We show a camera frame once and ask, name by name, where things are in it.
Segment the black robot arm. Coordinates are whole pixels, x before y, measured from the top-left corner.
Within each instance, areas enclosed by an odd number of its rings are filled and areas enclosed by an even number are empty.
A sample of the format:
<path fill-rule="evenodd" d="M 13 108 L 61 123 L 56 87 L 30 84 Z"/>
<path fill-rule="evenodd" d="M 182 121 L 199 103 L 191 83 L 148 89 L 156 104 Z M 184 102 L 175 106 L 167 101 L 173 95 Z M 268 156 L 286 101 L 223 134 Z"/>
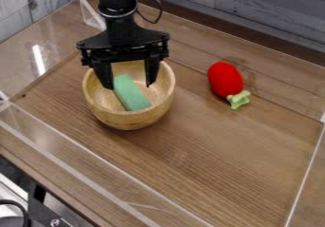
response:
<path fill-rule="evenodd" d="M 137 0 L 99 0 L 97 10 L 105 29 L 76 43 L 81 64 L 93 70 L 101 86 L 113 90 L 112 63 L 141 61 L 149 86 L 156 82 L 160 62 L 168 56 L 168 33 L 136 23 Z"/>

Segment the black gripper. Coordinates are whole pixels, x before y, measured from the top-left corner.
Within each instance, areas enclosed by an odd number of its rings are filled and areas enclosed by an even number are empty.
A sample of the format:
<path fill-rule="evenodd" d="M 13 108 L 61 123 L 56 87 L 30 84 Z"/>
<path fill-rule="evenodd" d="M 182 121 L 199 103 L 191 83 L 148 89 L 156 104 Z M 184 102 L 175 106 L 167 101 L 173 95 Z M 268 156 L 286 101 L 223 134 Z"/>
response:
<path fill-rule="evenodd" d="M 93 69 L 101 86 L 113 90 L 111 63 L 144 60 L 145 86 L 156 82 L 160 61 L 168 56 L 169 35 L 143 28 L 133 16 L 104 18 L 105 29 L 81 40 L 81 64 Z"/>

